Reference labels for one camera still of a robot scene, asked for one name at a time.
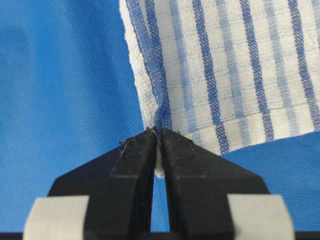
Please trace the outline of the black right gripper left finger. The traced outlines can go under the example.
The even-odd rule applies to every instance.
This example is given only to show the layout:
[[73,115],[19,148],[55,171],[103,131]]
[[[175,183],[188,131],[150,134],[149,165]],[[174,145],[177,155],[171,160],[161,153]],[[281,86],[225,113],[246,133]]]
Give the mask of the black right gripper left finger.
[[149,128],[59,176],[38,197],[25,240],[133,240],[151,225],[157,135]]

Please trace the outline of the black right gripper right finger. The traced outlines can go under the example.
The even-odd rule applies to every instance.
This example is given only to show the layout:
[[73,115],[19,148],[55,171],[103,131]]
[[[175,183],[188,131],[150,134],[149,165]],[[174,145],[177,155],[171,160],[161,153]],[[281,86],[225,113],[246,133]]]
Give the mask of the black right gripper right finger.
[[263,178],[161,131],[170,228],[188,240],[293,240],[288,208]]

